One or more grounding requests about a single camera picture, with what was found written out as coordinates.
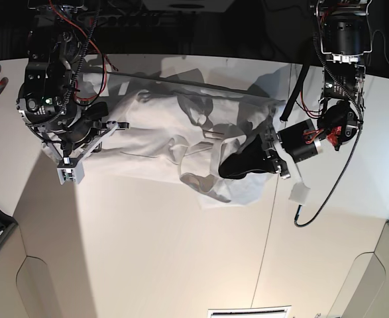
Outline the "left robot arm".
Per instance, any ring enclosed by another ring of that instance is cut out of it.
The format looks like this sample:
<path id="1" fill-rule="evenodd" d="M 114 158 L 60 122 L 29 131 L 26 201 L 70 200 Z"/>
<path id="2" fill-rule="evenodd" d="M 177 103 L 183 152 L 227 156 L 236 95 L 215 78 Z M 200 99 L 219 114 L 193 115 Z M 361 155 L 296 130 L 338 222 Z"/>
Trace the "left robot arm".
<path id="1" fill-rule="evenodd" d="M 294 106 L 299 105 L 306 120 L 281 131 L 268 125 L 220 164 L 220 177 L 239 180 L 253 173 L 279 174 L 294 181 L 290 200 L 299 205 L 306 202 L 310 188 L 298 163 L 318 155 L 321 141 L 339 150 L 350 140 L 358 140 L 362 130 L 364 57 L 372 51 L 369 5 L 370 1 L 311 2 L 313 45 L 280 116 L 280 121 L 288 121 Z M 304 81 L 314 56 L 323 66 L 323 87 L 315 111 L 304 101 Z"/>

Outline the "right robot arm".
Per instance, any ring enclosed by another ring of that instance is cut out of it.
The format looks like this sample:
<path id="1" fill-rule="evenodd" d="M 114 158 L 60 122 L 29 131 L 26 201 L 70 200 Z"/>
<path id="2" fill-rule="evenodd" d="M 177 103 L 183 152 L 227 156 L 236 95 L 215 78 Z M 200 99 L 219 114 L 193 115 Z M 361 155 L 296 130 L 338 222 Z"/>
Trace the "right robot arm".
<path id="1" fill-rule="evenodd" d="M 29 131 L 47 147 L 57 163 L 61 184 L 80 183 L 83 161 L 101 152 L 103 141 L 126 122 L 107 119 L 100 95 L 107 84 L 108 57 L 101 54 L 101 81 L 91 97 L 80 97 L 78 84 L 89 49 L 101 53 L 93 34 L 101 1 L 29 1 L 47 25 L 28 35 L 28 64 L 16 108 Z"/>

